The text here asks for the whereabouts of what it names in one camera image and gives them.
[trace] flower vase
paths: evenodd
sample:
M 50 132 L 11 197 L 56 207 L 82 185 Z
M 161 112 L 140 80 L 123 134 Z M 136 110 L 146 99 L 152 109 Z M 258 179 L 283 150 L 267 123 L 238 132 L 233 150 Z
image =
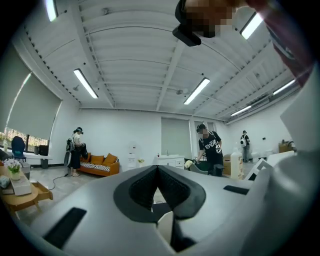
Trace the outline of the flower vase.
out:
M 11 176 L 11 179 L 14 181 L 20 180 L 20 171 L 15 172 L 15 173 L 10 172 L 10 176 Z

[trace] black skirt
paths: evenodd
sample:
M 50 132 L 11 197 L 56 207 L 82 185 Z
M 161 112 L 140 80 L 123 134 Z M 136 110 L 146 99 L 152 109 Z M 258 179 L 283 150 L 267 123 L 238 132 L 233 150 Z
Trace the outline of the black skirt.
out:
M 77 150 L 71 151 L 71 160 L 70 160 L 70 167 L 73 169 L 80 168 L 80 155 L 81 153 Z

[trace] person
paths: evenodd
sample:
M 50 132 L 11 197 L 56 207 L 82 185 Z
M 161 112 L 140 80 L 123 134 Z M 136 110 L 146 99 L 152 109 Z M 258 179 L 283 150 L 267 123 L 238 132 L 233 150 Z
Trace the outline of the person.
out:
M 209 163 L 208 174 L 213 174 L 214 165 L 224 165 L 221 150 L 222 140 L 215 131 L 208 131 L 203 123 L 197 126 L 196 132 L 199 136 L 199 153 L 197 161 L 200 161 L 205 152 L 206 159 Z
M 303 87 L 315 63 L 305 39 L 292 19 L 277 1 L 269 0 L 180 0 L 187 23 L 209 33 L 215 26 L 226 24 L 242 7 L 253 8 L 262 18 L 269 31 L 273 47 L 283 63 Z
M 243 158 L 243 161 L 247 163 L 249 162 L 249 158 L 250 158 L 250 139 L 245 130 L 242 132 L 240 140 L 242 139 L 245 140 L 245 146 L 242 148 L 242 158 Z
M 81 148 L 83 143 L 80 141 L 80 134 L 84 134 L 81 127 L 78 127 L 73 131 L 72 139 L 72 147 L 71 147 L 71 175 L 73 177 L 78 177 L 80 174 L 77 172 L 77 169 L 80 168 L 80 156 L 81 156 Z

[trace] white cabinet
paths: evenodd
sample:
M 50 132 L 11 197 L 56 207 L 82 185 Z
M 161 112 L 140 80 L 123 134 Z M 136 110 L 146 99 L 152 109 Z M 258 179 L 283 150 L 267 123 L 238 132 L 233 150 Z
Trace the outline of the white cabinet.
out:
M 185 157 L 183 155 L 170 156 L 161 155 L 157 158 L 157 165 L 159 166 L 172 166 L 180 169 L 184 169 Z

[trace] ceiling light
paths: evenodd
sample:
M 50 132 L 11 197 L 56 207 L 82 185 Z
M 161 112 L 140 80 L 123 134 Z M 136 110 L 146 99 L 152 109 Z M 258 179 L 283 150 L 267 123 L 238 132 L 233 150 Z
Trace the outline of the ceiling light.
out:
M 276 90 L 273 95 L 276 95 L 278 93 L 280 93 L 282 90 L 286 89 L 287 87 L 289 87 L 290 85 L 292 85 L 296 80 L 292 80 L 290 82 L 288 82 L 286 85 L 282 86 L 280 89 Z
M 231 116 L 234 117 L 234 116 L 236 116 L 236 115 L 238 115 L 238 114 L 240 114 L 240 113 L 242 113 L 243 111 L 246 111 L 246 110 L 248 110 L 248 109 L 251 109 L 251 106 L 247 106 L 247 107 L 239 110 L 238 112 L 235 112 L 235 113 L 231 114 Z
M 183 103 L 184 105 L 189 105 L 190 102 L 194 100 L 195 97 L 210 83 L 208 78 L 204 78 L 201 83 L 194 89 L 194 91 L 190 94 L 190 96 Z
M 251 18 L 251 20 L 244 26 L 244 28 L 240 32 L 241 35 L 247 40 L 252 35 L 252 33 L 255 32 L 262 21 L 263 19 L 258 13 L 254 14 L 253 18 Z
M 49 20 L 52 22 L 58 16 L 55 0 L 45 0 L 45 8 L 48 13 Z
M 95 93 L 94 89 L 92 89 L 91 85 L 88 83 L 87 79 L 85 78 L 84 74 L 81 72 L 79 68 L 75 69 L 74 74 L 79 79 L 81 84 L 84 86 L 84 88 L 90 93 L 90 95 L 94 99 L 98 99 L 98 95 Z

